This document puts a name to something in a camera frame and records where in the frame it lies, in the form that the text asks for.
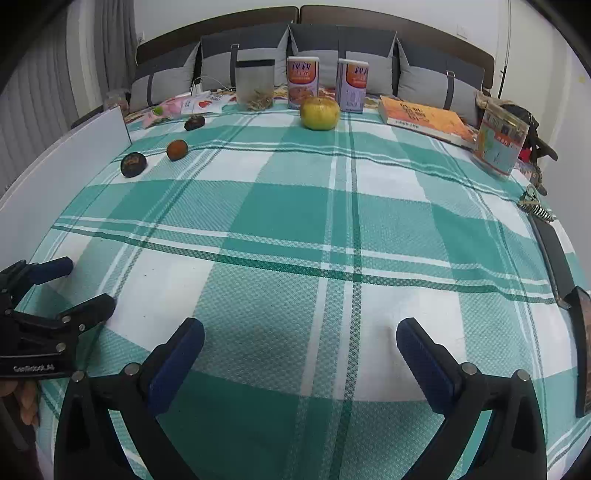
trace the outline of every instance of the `book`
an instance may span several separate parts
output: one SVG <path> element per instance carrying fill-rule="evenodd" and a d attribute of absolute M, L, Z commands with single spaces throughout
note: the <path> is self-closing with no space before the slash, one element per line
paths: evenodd
<path fill-rule="evenodd" d="M 456 112 L 381 96 L 378 112 L 384 123 L 472 149 L 475 138 Z"/>

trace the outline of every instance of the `electrical outlet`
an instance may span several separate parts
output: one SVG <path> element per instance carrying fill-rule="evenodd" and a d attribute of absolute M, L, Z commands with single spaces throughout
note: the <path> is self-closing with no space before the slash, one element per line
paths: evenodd
<path fill-rule="evenodd" d="M 457 36 L 463 38 L 464 40 L 468 39 L 468 32 L 466 31 L 465 27 L 458 24 L 457 25 Z"/>

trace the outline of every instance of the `finger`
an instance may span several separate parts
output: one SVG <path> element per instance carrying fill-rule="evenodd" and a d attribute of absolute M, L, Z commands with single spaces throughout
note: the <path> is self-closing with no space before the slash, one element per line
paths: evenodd
<path fill-rule="evenodd" d="M 21 420 L 25 425 L 30 425 L 33 418 L 37 415 L 37 403 L 31 405 L 31 408 L 21 408 Z"/>
<path fill-rule="evenodd" d="M 0 397 L 6 397 L 14 392 L 18 382 L 16 380 L 0 381 Z"/>
<path fill-rule="evenodd" d="M 37 399 L 37 384 L 33 380 L 27 380 L 20 389 L 20 404 L 27 410 Z"/>

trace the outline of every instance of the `blue clamp handle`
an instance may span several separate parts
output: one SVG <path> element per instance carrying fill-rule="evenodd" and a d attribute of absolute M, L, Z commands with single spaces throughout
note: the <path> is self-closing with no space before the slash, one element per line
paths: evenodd
<path fill-rule="evenodd" d="M 49 262 L 32 265 L 28 272 L 31 283 L 41 285 L 42 283 L 56 278 L 65 277 L 72 273 L 74 262 L 68 257 L 56 258 Z"/>
<path fill-rule="evenodd" d="M 455 359 L 444 346 L 434 343 L 414 318 L 398 324 L 396 343 L 431 409 L 446 415 L 462 386 Z"/>
<path fill-rule="evenodd" d="M 187 318 L 164 345 L 158 345 L 144 362 L 148 384 L 141 382 L 148 411 L 157 416 L 168 410 L 191 366 L 203 348 L 205 328 Z"/>

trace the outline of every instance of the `white wall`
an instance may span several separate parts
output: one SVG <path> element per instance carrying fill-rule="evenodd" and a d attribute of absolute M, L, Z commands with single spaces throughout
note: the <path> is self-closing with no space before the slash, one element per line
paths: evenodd
<path fill-rule="evenodd" d="M 591 78 L 569 49 L 567 100 L 558 112 L 559 125 L 553 142 L 558 162 L 544 169 L 548 201 L 573 243 L 574 250 L 591 280 Z"/>
<path fill-rule="evenodd" d="M 452 35 L 458 25 L 466 39 L 495 56 L 498 36 L 499 4 L 506 0 L 135 0 L 135 30 L 148 41 L 191 23 L 241 10 L 306 4 L 340 5 L 375 10 L 409 18 Z"/>
<path fill-rule="evenodd" d="M 509 65 L 502 98 L 527 108 L 550 141 L 563 98 L 570 47 L 563 36 L 525 0 L 511 0 Z"/>

